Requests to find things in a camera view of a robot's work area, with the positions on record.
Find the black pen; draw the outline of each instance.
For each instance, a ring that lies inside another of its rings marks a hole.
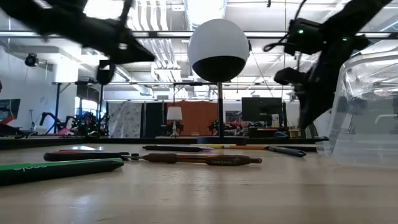
[[[269,146],[269,150],[272,152],[278,152],[290,156],[297,156],[297,157],[303,157],[306,156],[307,153],[305,153],[303,150],[298,150],[298,149],[289,149],[286,147],[279,147],[279,146]]]

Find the black and white ball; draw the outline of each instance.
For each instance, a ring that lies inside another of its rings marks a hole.
[[[226,19],[213,19],[200,25],[188,45],[193,71],[209,82],[227,82],[239,75],[249,57],[244,32]]]

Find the black stand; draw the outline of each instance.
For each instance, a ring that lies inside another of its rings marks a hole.
[[[99,109],[97,111],[97,119],[98,121],[101,119],[102,112],[102,101],[104,101],[104,85],[101,85],[101,91],[99,93]]]
[[[224,105],[223,105],[223,83],[218,82],[218,136],[199,137],[198,144],[236,144],[246,145],[245,137],[224,137]]]
[[[57,83],[57,99],[55,100],[54,134],[57,133],[58,108],[60,107],[60,89],[62,83]]]

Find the table lamp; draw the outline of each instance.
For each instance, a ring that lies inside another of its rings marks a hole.
[[[177,126],[176,126],[175,122],[182,120],[181,107],[169,106],[169,109],[167,110],[167,120],[173,121],[173,133],[171,136],[178,136]]]

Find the clear plastic container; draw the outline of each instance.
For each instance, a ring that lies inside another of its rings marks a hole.
[[[398,51],[360,55],[341,68],[320,154],[356,166],[398,167]]]

